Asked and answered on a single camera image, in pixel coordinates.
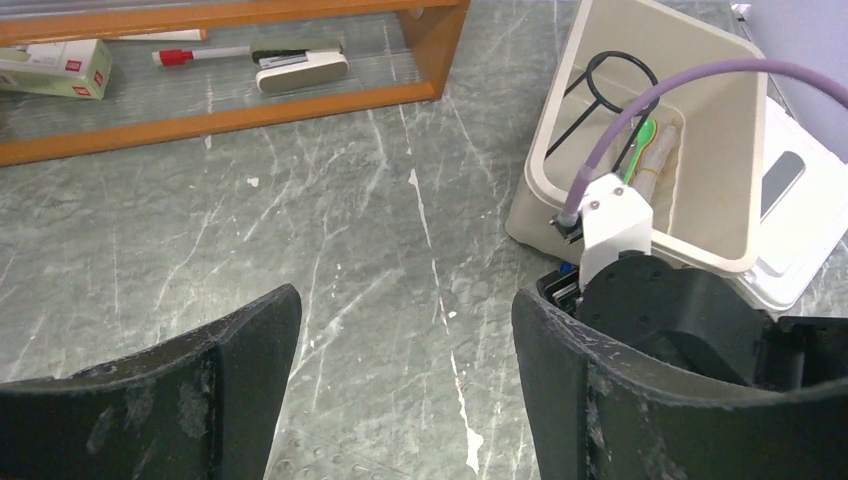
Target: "orange wooden frame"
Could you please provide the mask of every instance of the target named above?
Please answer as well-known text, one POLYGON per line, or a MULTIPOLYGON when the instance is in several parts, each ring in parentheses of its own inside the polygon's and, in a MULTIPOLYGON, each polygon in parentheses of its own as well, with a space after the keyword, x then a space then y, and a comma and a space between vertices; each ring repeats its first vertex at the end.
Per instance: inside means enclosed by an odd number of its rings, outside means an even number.
POLYGON ((397 12, 422 82, 94 132, 2 142, 0 167, 441 97, 470 0, 262 0, 0 22, 0 46, 397 12))

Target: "gray marble surface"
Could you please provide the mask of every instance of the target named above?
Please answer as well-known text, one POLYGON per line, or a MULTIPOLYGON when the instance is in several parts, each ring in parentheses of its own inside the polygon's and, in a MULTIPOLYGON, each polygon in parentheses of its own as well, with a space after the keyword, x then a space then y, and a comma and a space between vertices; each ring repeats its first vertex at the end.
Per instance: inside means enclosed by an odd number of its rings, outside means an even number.
MULTIPOLYGON (((735 28, 725 5, 678 7, 735 28)), ((436 103, 0 170, 0 381, 290 282, 303 327, 268 478, 537 478, 510 304, 554 263, 503 222, 573 11, 473 2, 436 103)), ((846 314, 846 252, 797 310, 846 314)))

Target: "black wire loop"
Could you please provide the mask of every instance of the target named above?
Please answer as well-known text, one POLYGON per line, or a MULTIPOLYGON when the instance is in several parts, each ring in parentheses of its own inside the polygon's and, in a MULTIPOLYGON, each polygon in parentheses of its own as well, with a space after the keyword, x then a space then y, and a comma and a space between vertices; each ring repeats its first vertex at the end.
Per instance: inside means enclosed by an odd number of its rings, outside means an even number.
MULTIPOLYGON (((620 107, 611 102, 600 92, 600 90, 598 90, 598 87, 595 84, 595 79, 593 77, 593 73, 595 72, 595 70, 610 57, 620 58, 622 60, 626 60, 632 63, 633 65, 636 65, 640 70, 642 70, 645 76, 648 77, 648 80, 651 81, 651 85, 656 85, 657 83, 659 83, 657 76, 648 67, 648 65, 646 65, 645 62, 639 60, 638 58, 634 57, 629 53, 619 52, 617 50, 610 50, 606 52, 601 52, 592 57, 592 59, 589 60, 589 64, 586 65, 586 71, 580 74, 580 76, 577 77, 577 80, 575 80, 571 85, 568 86, 568 88, 565 89, 565 94, 563 95, 563 98, 567 97, 569 93, 571 93, 572 91, 574 91, 575 88, 577 88, 577 85, 579 85, 583 80, 585 80, 586 86, 589 88, 589 92, 592 94, 593 97, 595 97, 595 101, 591 105, 589 105, 589 108, 587 108, 582 114, 580 114, 577 120, 575 120, 574 123, 572 123, 571 126, 568 127, 565 132, 559 136, 559 138, 557 138, 557 141, 554 142, 554 144, 551 145, 550 148, 548 148, 548 151, 545 154, 546 160, 550 158, 551 154, 553 154, 556 149, 559 148, 560 145, 562 145, 565 139, 571 136, 571 134, 574 133, 575 130, 577 130, 577 127, 579 127, 583 122, 585 122, 586 119, 589 118, 589 115, 591 115, 592 112, 597 110, 599 106, 604 106, 607 110, 610 110, 613 113, 620 114, 624 111, 623 107, 620 107)), ((639 112, 639 123, 636 125, 636 128, 630 134, 630 139, 627 141, 628 146, 631 145, 636 139, 636 135, 639 134, 639 130, 648 120, 648 115, 650 115, 651 112, 653 112, 659 104, 660 99, 657 98, 656 100, 651 102, 647 107, 642 109, 641 112, 639 112)), ((618 155, 618 158, 616 159, 615 164, 612 168, 613 172, 617 171, 621 166, 621 162, 622 160, 624 160, 624 156, 627 154, 627 150, 628 147, 625 147, 618 155)))

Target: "white mount bracket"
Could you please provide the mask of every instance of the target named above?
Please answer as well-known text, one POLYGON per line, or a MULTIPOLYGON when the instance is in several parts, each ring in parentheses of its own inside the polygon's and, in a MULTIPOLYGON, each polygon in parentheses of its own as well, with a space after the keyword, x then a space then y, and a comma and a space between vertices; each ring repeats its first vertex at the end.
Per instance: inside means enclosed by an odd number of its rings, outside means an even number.
POLYGON ((604 175, 589 185, 580 217, 584 244, 580 290, 622 252, 651 254, 654 210, 615 174, 604 175))

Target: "beige plastic bin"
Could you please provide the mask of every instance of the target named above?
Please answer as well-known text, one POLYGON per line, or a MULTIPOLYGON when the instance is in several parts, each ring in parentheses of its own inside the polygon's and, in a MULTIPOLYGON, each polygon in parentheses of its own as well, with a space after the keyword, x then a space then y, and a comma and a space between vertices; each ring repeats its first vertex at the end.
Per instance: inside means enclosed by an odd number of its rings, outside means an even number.
MULTIPOLYGON (((566 87, 608 50, 634 55, 659 80, 704 63, 762 57, 751 43, 651 0, 580 2, 506 221, 518 242, 572 263, 579 262, 582 244, 566 245, 548 222, 615 114, 599 108, 547 161, 545 153, 594 101, 586 82, 563 99, 566 87)), ((650 87, 636 66, 616 58, 594 78, 599 91, 622 106, 650 87)), ((664 95, 654 112, 681 132, 651 202, 654 253, 673 265, 735 276, 757 260, 766 84, 765 74, 711 77, 664 95)), ((609 172, 621 146, 607 152, 599 176, 609 172)))

